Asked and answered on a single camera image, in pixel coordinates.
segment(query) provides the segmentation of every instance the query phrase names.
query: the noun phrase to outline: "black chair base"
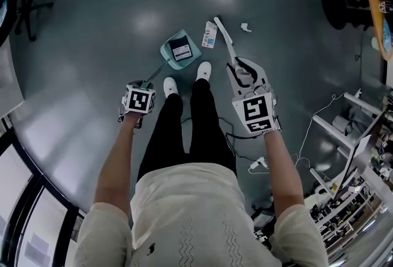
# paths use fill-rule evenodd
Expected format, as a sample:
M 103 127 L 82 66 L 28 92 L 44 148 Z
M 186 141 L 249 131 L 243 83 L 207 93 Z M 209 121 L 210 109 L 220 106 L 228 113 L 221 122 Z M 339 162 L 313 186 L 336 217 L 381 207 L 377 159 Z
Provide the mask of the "black chair base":
M 343 29 L 347 23 L 373 26 L 371 12 L 365 9 L 347 8 L 345 0 L 321 0 L 325 16 L 335 29 Z M 367 7 L 368 0 L 350 0 L 354 7 Z
M 36 40 L 36 37 L 31 34 L 30 13 L 43 7 L 48 7 L 50 9 L 53 7 L 53 2 L 33 5 L 33 1 L 34 0 L 21 0 L 21 7 L 18 8 L 18 13 L 20 14 L 20 16 L 17 22 L 17 26 L 15 27 L 15 34 L 20 34 L 21 25 L 23 22 L 25 22 L 30 41 Z

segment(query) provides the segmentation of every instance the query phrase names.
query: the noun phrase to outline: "forearm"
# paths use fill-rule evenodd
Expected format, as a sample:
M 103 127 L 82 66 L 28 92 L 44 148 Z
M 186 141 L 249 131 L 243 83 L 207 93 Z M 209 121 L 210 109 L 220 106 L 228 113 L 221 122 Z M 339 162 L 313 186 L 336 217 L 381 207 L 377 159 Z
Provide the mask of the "forearm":
M 95 203 L 103 202 L 130 212 L 131 148 L 134 124 L 124 121 L 99 174 Z
M 279 131 L 267 133 L 265 145 L 274 209 L 278 218 L 292 205 L 304 204 L 303 187 L 281 133 Z

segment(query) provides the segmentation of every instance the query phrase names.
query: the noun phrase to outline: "floor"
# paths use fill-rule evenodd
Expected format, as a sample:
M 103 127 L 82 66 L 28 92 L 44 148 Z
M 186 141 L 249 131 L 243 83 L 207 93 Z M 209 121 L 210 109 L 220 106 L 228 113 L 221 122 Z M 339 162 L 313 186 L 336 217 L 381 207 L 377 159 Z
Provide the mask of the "floor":
M 264 67 L 278 96 L 282 135 L 290 153 L 297 153 L 312 114 L 328 104 L 331 95 L 352 94 L 361 84 L 365 98 L 377 102 L 381 60 L 370 47 L 372 29 L 364 34 L 362 65 L 361 28 L 333 29 L 325 19 L 321 0 L 53 0 L 52 10 L 36 17 L 37 41 L 26 34 L 11 36 L 15 70 L 26 102 L 12 114 L 17 134 L 37 165 L 73 203 L 90 207 L 99 170 L 119 128 L 117 115 L 125 84 L 146 79 L 163 58 L 159 48 L 184 28 L 199 45 L 207 20 L 221 14 L 239 56 Z M 249 23 L 251 33 L 239 27 Z M 199 61 L 181 71 L 169 66 L 154 80 L 157 100 L 134 138 L 132 184 L 144 149 L 164 102 L 163 79 L 173 76 L 190 115 L 188 100 L 199 62 L 212 64 L 211 90 L 217 111 L 231 121 L 235 133 L 245 136 L 231 106 L 232 90 L 225 63 L 228 53 L 219 37 L 214 49 L 201 48 Z M 332 120 L 344 102 L 336 101 L 321 113 Z M 223 124 L 223 130 L 229 127 Z M 184 124 L 185 148 L 191 124 Z M 257 159 L 265 154 L 263 139 L 236 141 L 240 155 Z M 343 167 L 335 144 L 313 125 L 303 156 L 311 165 L 330 163 L 334 176 Z M 246 208 L 266 206 L 270 198 L 266 174 L 247 172 L 250 162 L 237 160 L 238 179 Z M 304 189 L 314 178 L 307 163 L 299 162 Z

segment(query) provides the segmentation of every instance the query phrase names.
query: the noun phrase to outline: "white shirt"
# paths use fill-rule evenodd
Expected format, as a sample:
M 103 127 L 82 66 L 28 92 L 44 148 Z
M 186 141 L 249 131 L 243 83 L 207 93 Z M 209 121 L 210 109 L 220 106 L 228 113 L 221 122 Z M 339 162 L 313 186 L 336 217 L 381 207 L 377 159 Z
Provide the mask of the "white shirt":
M 187 163 L 152 171 L 136 184 L 126 215 L 98 203 L 78 238 L 75 266 L 281 266 L 254 237 L 235 174 L 214 163 Z M 280 247 L 300 266 L 325 267 L 321 235 L 303 205 L 280 215 Z

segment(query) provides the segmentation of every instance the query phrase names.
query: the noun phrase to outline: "person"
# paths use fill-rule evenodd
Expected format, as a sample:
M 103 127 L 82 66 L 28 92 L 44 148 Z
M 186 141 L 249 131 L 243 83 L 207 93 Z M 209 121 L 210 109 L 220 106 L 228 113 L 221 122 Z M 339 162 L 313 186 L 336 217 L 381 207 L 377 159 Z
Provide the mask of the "person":
M 190 99 L 189 153 L 182 144 L 182 99 L 175 81 L 165 79 L 166 101 L 139 169 L 131 209 L 131 146 L 139 115 L 125 116 L 80 228 L 75 266 L 328 266 L 280 131 L 264 135 L 277 218 L 276 256 L 254 237 L 235 158 L 219 126 L 210 74 L 210 63 L 201 63 Z

